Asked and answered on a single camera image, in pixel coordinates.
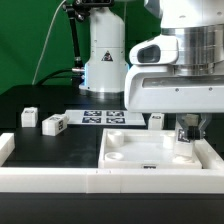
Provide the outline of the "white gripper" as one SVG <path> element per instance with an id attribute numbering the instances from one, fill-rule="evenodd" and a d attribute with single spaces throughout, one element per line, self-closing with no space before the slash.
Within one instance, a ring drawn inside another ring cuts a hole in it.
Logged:
<path id="1" fill-rule="evenodd" d="M 176 115 L 178 133 L 190 141 L 204 138 L 210 113 L 224 112 L 224 47 L 220 41 L 189 46 L 159 35 L 134 46 L 124 90 L 130 112 Z M 194 115 L 200 113 L 194 126 Z"/>

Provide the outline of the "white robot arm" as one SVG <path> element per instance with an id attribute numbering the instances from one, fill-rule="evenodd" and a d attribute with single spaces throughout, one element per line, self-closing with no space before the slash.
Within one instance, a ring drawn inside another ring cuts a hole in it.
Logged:
<path id="1" fill-rule="evenodd" d="M 161 33 L 135 45 L 123 82 L 130 112 L 174 113 L 187 139 L 201 139 L 224 113 L 224 0 L 144 0 Z"/>

